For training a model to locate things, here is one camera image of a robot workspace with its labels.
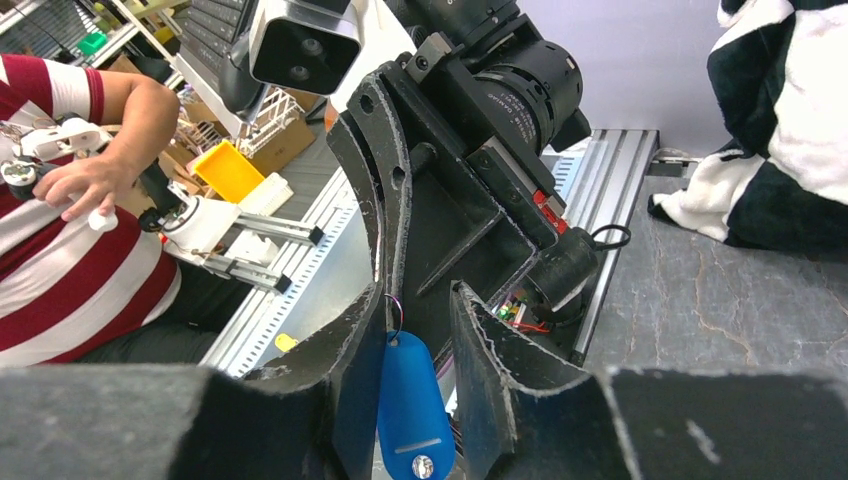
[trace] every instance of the silver camera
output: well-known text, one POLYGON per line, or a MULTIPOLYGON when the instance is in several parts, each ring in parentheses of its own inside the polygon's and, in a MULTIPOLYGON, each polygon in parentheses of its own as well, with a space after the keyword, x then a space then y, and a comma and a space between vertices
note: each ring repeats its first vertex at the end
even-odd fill
POLYGON ((329 95, 362 49, 358 23, 350 0, 261 0, 250 31, 251 74, 329 95))

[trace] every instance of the keyboard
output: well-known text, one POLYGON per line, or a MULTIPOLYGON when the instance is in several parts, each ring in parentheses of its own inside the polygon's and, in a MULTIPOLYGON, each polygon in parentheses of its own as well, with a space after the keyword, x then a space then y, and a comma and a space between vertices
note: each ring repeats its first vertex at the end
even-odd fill
POLYGON ((256 3, 257 0, 192 0, 187 10, 180 35, 180 53, 184 54, 187 63, 209 78, 209 84, 216 91, 217 73, 227 51, 236 38, 250 28, 256 3))

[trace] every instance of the hand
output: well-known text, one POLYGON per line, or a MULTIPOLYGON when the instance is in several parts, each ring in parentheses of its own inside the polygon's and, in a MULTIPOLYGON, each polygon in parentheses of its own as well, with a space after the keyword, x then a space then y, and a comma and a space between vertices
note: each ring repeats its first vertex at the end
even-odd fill
POLYGON ((59 207, 79 198, 62 213, 70 222, 97 209, 107 216, 115 209, 115 199, 132 188, 138 175, 124 162, 116 161, 106 150, 92 158, 75 160, 51 170, 35 186, 35 198, 59 207))

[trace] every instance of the metal rivet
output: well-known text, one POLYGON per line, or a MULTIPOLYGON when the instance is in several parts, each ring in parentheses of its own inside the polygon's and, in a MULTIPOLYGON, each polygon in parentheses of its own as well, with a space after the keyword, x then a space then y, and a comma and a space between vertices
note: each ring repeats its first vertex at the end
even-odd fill
POLYGON ((434 469, 433 461, 427 455, 418 455, 412 460, 412 472, 416 478, 430 478, 434 469))

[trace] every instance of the white wall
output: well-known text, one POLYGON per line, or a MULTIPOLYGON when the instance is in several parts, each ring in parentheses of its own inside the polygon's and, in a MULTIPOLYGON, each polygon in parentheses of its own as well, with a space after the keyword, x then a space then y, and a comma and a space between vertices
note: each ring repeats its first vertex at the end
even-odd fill
POLYGON ((710 153, 729 139, 707 78, 718 0, 518 0, 583 71, 593 128, 657 129, 663 146, 710 153))

